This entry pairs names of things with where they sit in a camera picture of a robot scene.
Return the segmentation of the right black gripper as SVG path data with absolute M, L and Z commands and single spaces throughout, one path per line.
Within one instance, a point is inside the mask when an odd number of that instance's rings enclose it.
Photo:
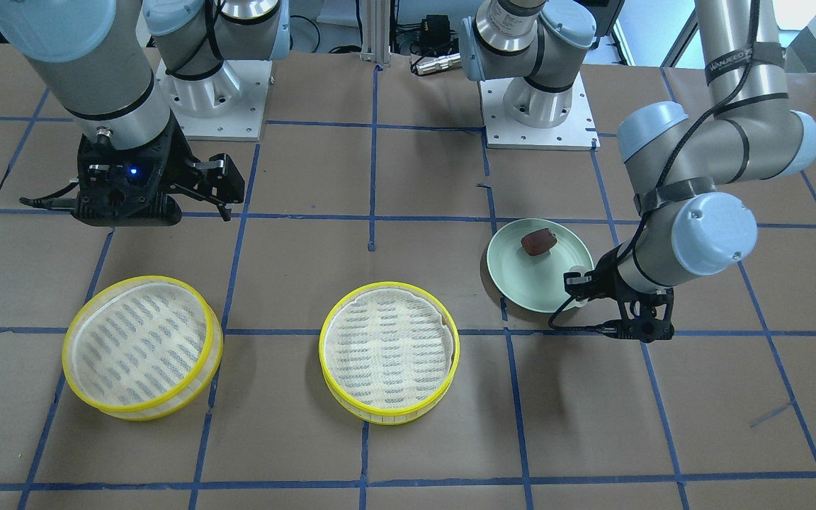
M 214 205 L 225 222 L 231 207 L 243 203 L 246 184 L 233 159 L 216 154 L 201 161 L 174 116 L 152 141 L 116 149 L 100 132 L 81 137 L 78 176 L 68 186 L 23 205 L 68 212 L 97 227 L 156 227 L 179 223 L 182 210 L 171 194 Z

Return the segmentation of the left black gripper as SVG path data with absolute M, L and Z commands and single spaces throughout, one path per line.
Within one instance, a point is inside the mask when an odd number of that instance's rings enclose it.
M 613 249 L 599 259 L 596 268 L 587 271 L 589 284 L 586 285 L 587 301 L 598 298 L 611 298 L 616 301 L 618 319 L 612 319 L 592 326 L 564 326 L 566 332 L 593 332 L 613 339 L 638 340 L 649 344 L 655 340 L 670 340 L 676 333 L 672 324 L 672 310 L 674 306 L 674 291 L 665 290 L 661 293 L 641 293 L 629 286 L 616 268 L 616 252 L 621 247 Z M 572 301 L 567 298 L 564 306 Z

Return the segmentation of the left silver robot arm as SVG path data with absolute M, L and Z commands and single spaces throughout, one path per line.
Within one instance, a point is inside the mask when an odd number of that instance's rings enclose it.
M 599 261 L 563 261 L 558 228 L 518 220 L 507 237 L 508 277 L 489 261 L 499 290 L 525 309 L 550 314 L 609 298 L 619 318 L 589 327 L 616 339 L 670 339 L 674 288 L 719 274 L 757 244 L 754 213 L 722 187 L 783 178 L 816 158 L 816 122 L 793 110 L 784 53 L 770 1 L 698 1 L 711 107 L 691 120 L 676 101 L 658 101 L 629 114 L 616 142 L 639 216 L 635 234 Z M 596 20 L 574 1 L 485 1 L 459 30 L 464 74 L 472 81 L 505 81 L 499 117 L 521 135 L 554 135 L 573 111 Z

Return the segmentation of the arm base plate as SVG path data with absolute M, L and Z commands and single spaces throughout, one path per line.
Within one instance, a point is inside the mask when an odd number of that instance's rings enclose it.
M 493 149 L 599 149 L 598 130 L 581 74 L 560 93 L 534 89 L 524 78 L 479 82 L 487 146 Z
M 166 74 L 160 61 L 156 83 L 190 141 L 258 142 L 264 123 L 273 63 L 223 62 L 216 74 L 186 81 Z

